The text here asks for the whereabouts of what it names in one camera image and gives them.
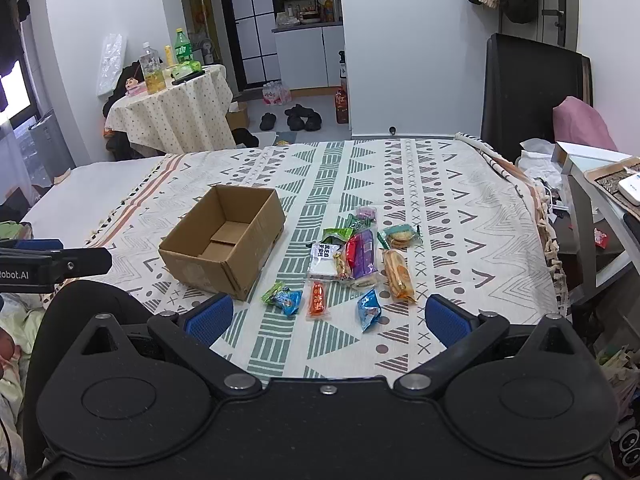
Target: patterned tablecloth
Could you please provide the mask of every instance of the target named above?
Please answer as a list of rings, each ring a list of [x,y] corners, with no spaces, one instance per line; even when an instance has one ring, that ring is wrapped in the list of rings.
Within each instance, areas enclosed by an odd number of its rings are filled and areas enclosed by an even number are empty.
[[[377,374],[395,380],[443,348],[424,322],[424,302],[434,292],[474,314],[495,310],[514,323],[534,323],[557,310],[522,200],[473,148],[456,140],[322,142],[167,156],[91,241],[113,255],[102,280],[153,312],[184,312],[205,299],[171,277],[157,247],[218,183],[274,187],[287,215],[252,295],[235,302],[231,327],[212,346],[262,380]],[[260,295],[276,280],[305,287],[308,298],[306,244],[361,204],[378,208],[379,226],[421,225],[423,245],[406,252],[418,305],[394,301],[380,284],[383,315],[366,333],[357,319],[358,293],[338,283],[327,288],[325,320],[289,319],[265,307]]]
[[[167,85],[153,95],[140,94],[116,101],[106,127],[126,132],[129,142],[165,153],[193,153],[233,149],[226,122],[232,91],[222,65],[181,85]]]

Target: desk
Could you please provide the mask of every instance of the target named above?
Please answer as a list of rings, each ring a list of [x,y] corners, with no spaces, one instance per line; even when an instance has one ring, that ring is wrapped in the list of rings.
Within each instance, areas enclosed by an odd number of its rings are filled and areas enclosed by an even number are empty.
[[[625,211],[591,184],[584,172],[619,162],[629,155],[591,148],[568,142],[558,142],[554,160],[562,167],[562,180],[568,186],[569,208],[573,222],[578,262],[582,269],[582,284],[569,292],[572,304],[582,304],[627,272],[631,265],[640,273],[640,244],[623,221]],[[596,272],[596,249],[593,241],[591,205],[597,207],[625,251]]]
[[[205,71],[181,85],[167,84],[153,95],[123,97],[111,107],[106,127],[126,132],[132,144],[165,153],[234,149],[226,122],[233,93],[225,67],[215,65]]]

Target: pink cloth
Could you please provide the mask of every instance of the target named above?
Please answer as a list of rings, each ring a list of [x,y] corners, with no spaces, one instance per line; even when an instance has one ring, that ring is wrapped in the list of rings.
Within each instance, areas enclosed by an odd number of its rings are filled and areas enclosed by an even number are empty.
[[[572,142],[613,152],[618,150],[601,115],[572,96],[554,108],[554,134],[556,142]]]

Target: cardboard box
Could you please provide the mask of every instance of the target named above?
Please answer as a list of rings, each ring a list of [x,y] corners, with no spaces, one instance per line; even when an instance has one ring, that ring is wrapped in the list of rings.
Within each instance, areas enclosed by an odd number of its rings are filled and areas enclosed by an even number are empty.
[[[229,124],[229,129],[232,131],[236,128],[248,128],[249,113],[247,112],[246,103],[238,103],[237,112],[227,112],[226,122]]]
[[[285,216],[274,189],[214,186],[160,244],[183,283],[246,300]]]

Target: bedspread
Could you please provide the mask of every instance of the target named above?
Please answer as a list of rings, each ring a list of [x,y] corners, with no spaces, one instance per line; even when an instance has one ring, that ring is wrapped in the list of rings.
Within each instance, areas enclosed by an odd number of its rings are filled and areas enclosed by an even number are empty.
[[[208,295],[173,279],[158,245],[215,184],[274,187],[287,220],[247,302],[212,349],[269,377],[373,376],[390,381],[440,352],[424,322],[437,292],[471,313],[494,310],[512,323],[556,312],[540,240],[512,184],[456,140],[366,140],[167,156],[90,241],[113,255],[98,280],[117,285],[152,312],[184,312]],[[326,288],[330,315],[283,316],[260,302],[276,280],[305,286],[309,242],[342,225],[359,205],[378,209],[378,227],[419,224],[423,245],[405,253],[418,304],[394,301],[381,283],[380,322],[362,333],[358,292]],[[308,298],[308,285],[305,300]]]

